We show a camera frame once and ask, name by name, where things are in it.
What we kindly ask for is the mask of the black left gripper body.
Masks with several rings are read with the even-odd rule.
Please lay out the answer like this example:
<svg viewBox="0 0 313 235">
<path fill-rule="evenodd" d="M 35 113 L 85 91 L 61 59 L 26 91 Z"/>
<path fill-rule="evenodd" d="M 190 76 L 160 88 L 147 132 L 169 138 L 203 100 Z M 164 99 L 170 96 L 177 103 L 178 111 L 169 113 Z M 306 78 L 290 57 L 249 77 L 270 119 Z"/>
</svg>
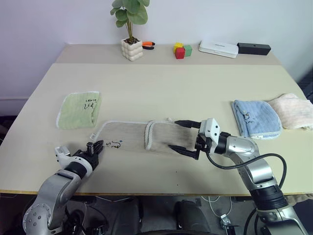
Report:
<svg viewBox="0 0 313 235">
<path fill-rule="evenodd" d="M 73 156 L 86 160 L 91 165 L 92 170 L 95 170 L 99 164 L 99 151 L 96 150 L 92 152 L 91 150 L 83 151 L 79 149 L 73 154 Z"/>
</svg>

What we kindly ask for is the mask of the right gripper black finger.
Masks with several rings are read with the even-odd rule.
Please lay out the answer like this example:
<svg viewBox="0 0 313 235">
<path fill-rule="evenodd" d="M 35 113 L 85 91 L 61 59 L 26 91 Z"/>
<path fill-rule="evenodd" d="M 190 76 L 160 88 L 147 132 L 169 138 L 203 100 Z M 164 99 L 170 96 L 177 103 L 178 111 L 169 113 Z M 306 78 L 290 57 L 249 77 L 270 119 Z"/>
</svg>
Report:
<svg viewBox="0 0 313 235">
<path fill-rule="evenodd" d="M 196 121 L 192 121 L 192 120 L 177 120 L 174 123 L 177 125 L 180 125 L 182 127 L 186 127 L 186 128 L 200 129 L 200 127 L 201 127 L 201 122 L 196 122 Z"/>
<path fill-rule="evenodd" d="M 168 145 L 168 147 L 181 155 L 191 157 L 195 160 L 199 159 L 199 155 L 200 155 L 199 150 L 191 151 L 191 150 L 187 150 L 185 147 L 178 146 L 178 145 Z"/>
</svg>

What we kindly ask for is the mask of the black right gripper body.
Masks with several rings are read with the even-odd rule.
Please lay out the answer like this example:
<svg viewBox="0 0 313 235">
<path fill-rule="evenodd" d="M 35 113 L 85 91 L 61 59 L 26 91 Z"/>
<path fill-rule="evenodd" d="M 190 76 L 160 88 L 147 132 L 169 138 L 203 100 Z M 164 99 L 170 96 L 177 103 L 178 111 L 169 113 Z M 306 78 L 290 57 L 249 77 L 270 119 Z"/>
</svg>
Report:
<svg viewBox="0 0 313 235">
<path fill-rule="evenodd" d="M 195 150 L 196 153 L 205 152 L 210 153 L 212 147 L 212 140 L 203 136 L 201 134 L 197 135 L 196 142 L 195 142 Z"/>
</svg>

